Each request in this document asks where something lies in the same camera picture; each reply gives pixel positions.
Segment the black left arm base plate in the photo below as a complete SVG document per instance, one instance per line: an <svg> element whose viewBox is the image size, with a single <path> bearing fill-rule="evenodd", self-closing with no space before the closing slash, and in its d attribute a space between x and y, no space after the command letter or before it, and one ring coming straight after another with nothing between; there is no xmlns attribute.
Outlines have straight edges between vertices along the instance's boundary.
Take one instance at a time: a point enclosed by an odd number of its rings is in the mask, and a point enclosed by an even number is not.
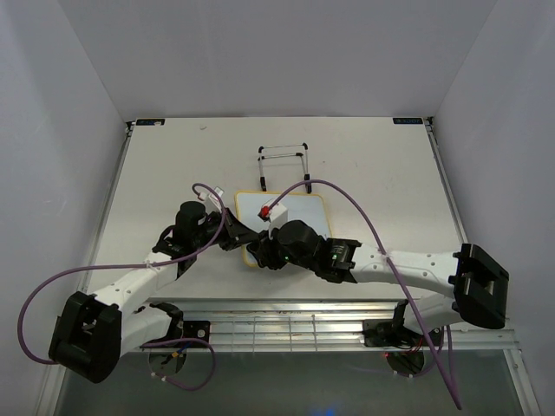
<svg viewBox="0 0 555 416"><path fill-rule="evenodd" d="M186 338L180 343L180 348L204 348L210 342L211 322L193 320L180 322L175 330L178 338Z"/></svg>

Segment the yellow framed whiteboard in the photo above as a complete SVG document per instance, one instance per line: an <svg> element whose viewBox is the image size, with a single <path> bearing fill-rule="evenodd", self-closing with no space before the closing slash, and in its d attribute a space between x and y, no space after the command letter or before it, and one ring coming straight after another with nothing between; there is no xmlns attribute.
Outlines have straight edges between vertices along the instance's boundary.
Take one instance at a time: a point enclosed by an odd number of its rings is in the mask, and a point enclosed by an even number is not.
<svg viewBox="0 0 555 416"><path fill-rule="evenodd" d="M268 228L258 213L263 205L268 205L279 196L279 192L238 191L235 194L237 219L253 231L260 232ZM288 210L289 220L302 220L312 227L317 234L331 237L330 220L323 198L318 194L291 192L280 201Z"/></svg>

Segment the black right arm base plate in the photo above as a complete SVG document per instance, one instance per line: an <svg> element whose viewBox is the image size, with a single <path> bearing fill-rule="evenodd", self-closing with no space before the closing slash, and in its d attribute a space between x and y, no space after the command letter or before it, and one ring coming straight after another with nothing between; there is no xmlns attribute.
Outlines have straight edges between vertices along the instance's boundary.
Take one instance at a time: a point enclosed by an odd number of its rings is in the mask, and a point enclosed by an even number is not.
<svg viewBox="0 0 555 416"><path fill-rule="evenodd" d="M392 320L363 320L361 333L365 347L412 348L418 342L418 335Z"/></svg>

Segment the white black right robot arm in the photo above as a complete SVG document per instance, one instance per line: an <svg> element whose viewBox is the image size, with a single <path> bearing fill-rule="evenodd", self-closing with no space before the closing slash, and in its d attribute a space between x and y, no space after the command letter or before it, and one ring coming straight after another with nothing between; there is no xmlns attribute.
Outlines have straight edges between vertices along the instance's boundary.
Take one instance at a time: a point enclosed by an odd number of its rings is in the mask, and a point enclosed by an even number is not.
<svg viewBox="0 0 555 416"><path fill-rule="evenodd" d="M466 322L497 330L506 325L508 272L476 244L454 253L390 251L357 240L326 238L300 220L260 232L246 246L261 268L291 264L328 283L390 283L402 291L430 291L430 296L400 303L392 321L376 333L411 344L430 329Z"/></svg>

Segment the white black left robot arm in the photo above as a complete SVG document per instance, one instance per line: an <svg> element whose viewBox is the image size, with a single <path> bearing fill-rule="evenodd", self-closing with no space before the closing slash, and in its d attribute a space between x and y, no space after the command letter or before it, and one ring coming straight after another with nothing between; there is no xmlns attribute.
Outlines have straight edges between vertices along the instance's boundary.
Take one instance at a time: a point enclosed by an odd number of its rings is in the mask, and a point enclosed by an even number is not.
<svg viewBox="0 0 555 416"><path fill-rule="evenodd" d="M150 302L158 290L179 279L203 247L235 250L258 240L229 209L208 212L200 202L185 202L141 268L92 294L75 292L58 316L49 358L99 383L121 356L150 342L171 347L184 335L182 311L167 302Z"/></svg>

